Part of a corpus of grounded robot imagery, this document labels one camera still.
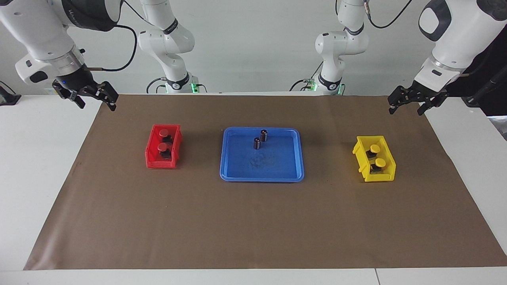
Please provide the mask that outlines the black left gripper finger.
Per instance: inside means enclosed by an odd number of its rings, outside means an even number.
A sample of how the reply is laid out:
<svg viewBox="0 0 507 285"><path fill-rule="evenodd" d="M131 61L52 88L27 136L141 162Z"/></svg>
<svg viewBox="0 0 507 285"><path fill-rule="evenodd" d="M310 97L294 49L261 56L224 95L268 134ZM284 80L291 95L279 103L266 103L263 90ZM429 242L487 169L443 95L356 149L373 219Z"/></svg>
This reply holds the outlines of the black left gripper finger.
<svg viewBox="0 0 507 285"><path fill-rule="evenodd" d="M440 101L438 99L427 100L418 108L418 115L422 116L426 111L431 108L438 108L440 106Z"/></svg>
<svg viewBox="0 0 507 285"><path fill-rule="evenodd" d="M391 95L388 96L389 110L388 112L393 115L396 110L404 104L404 91L393 90Z"/></svg>

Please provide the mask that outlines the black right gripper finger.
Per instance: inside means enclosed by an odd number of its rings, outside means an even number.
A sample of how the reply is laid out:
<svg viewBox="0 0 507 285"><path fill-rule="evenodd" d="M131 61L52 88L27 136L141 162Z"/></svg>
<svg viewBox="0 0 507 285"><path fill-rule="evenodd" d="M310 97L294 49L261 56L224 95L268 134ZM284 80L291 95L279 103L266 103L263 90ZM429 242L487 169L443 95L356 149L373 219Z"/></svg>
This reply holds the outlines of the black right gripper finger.
<svg viewBox="0 0 507 285"><path fill-rule="evenodd" d="M116 110L116 101L119 94L109 82L103 82L98 85L98 98L107 105L111 111Z"/></svg>
<svg viewBox="0 0 507 285"><path fill-rule="evenodd" d="M83 109L85 108L85 101L83 101L83 99L81 98L80 95L78 95L78 92L77 91L72 91L70 96L69 96L69 100L74 102L80 109Z"/></svg>

